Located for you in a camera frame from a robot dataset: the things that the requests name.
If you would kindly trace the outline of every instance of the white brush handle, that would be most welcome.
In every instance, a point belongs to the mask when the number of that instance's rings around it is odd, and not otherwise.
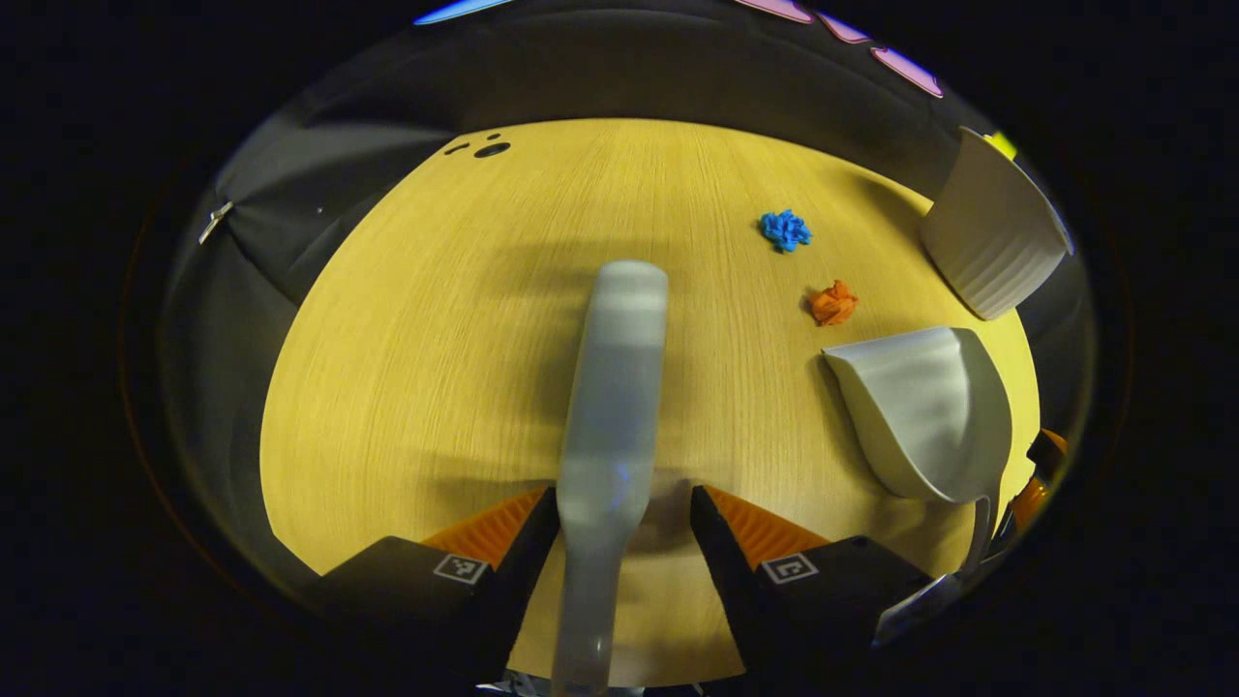
[[[598,270],[576,360],[555,498],[567,548],[555,697],[603,695],[620,561],[649,504],[667,337],[667,274]]]

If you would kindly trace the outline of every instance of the white cup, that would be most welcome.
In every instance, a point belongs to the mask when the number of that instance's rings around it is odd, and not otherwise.
[[[921,223],[921,240],[959,297],[992,319],[1075,248],[1028,175],[976,131],[959,130],[959,157]]]

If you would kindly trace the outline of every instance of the black fabric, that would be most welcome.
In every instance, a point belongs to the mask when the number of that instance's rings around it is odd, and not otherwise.
[[[254,130],[177,233],[159,350],[170,427],[207,508],[284,584],[315,578],[266,520],[266,387],[332,254],[456,134],[593,116],[705,123],[830,152],[933,198],[958,126],[995,126],[945,80],[939,99],[878,63],[880,45],[721,0],[524,0],[401,31],[332,69]],[[224,202],[234,208],[199,245]],[[1020,307],[1043,423],[1059,432],[1088,360],[1083,277],[1067,259]]]

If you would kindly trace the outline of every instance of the wooden table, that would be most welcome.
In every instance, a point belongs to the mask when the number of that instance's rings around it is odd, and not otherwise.
[[[1038,413],[1023,327],[1014,311],[978,319],[938,275],[916,235],[928,199],[721,128],[590,119],[491,132],[457,137],[379,202],[289,332],[263,420],[263,494],[275,535],[315,571],[555,479],[586,300],[620,258],[667,270],[670,310],[654,496],[623,563],[612,685],[743,670],[689,530],[690,483],[828,539],[869,535],[930,574],[961,562],[971,506],[878,484],[824,345],[975,329],[1015,420],[1004,500],[1027,482]],[[496,142],[512,147],[473,156]],[[757,218],[789,207],[813,243],[779,254]],[[818,327],[802,297],[836,277],[860,306]],[[563,568],[558,542],[514,670],[550,673]]]

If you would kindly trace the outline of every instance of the blue light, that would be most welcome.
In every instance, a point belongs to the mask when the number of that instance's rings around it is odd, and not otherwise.
[[[494,7],[496,5],[503,5],[504,2],[510,2],[512,0],[460,0],[458,2],[452,2],[451,5],[435,10],[429,15],[424,15],[416,20],[413,20],[415,26],[432,25],[435,22],[442,22],[446,20],[455,20],[465,15],[472,15],[473,12],[481,12],[482,10]]]

